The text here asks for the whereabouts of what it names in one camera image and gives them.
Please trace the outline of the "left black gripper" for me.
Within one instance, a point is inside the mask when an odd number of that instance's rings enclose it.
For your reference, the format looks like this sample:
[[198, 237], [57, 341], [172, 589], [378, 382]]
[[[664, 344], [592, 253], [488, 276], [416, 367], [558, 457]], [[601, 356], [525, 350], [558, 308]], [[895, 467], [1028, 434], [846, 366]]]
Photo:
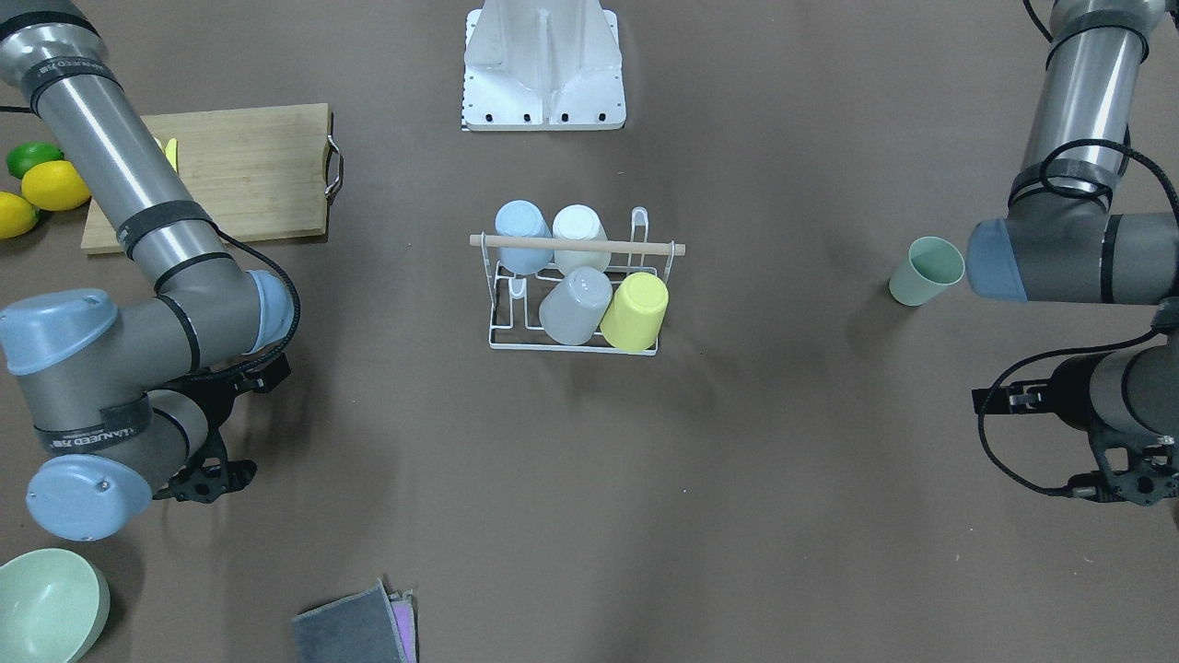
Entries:
[[1069, 479], [1071, 498], [1100, 504], [1128, 501], [1138, 506], [1175, 498], [1174, 436], [1091, 431], [1088, 445], [1098, 470]]

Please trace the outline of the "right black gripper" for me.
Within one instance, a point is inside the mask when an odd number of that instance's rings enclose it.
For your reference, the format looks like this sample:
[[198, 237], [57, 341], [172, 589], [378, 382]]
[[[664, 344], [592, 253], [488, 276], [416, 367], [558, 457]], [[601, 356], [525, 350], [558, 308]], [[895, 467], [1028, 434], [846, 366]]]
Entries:
[[152, 495], [153, 500], [212, 504], [220, 495], [235, 494], [252, 483], [258, 470], [251, 459], [230, 460], [228, 445], [218, 429], [209, 433], [200, 448]]

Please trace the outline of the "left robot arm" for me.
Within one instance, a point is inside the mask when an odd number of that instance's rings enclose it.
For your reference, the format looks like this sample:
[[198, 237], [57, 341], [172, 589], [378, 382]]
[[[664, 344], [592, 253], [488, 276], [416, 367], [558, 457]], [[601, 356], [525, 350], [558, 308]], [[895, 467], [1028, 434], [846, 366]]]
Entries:
[[1041, 32], [1045, 86], [1006, 217], [973, 231], [981, 297], [1153, 306], [1150, 332], [1056, 352], [1045, 380], [1006, 370], [973, 390], [975, 415], [1053, 413], [1088, 438], [1096, 470], [1038, 494], [1150, 506], [1175, 497], [1175, 188], [1131, 145], [1150, 34], [1174, 1], [1056, 1]]

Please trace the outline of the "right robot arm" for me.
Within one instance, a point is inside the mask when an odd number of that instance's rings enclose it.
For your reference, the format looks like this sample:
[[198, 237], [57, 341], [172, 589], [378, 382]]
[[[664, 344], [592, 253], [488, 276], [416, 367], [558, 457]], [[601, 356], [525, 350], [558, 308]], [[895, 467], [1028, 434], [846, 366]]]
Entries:
[[4, 80], [75, 165], [116, 239], [153, 285], [138, 306], [93, 288], [4, 309], [4, 356], [48, 459], [27, 508], [70, 541], [113, 536], [156, 499], [209, 504], [252, 483], [220, 425], [290, 373], [299, 321], [274, 261], [244, 270], [189, 193], [70, 1], [4, 2]]

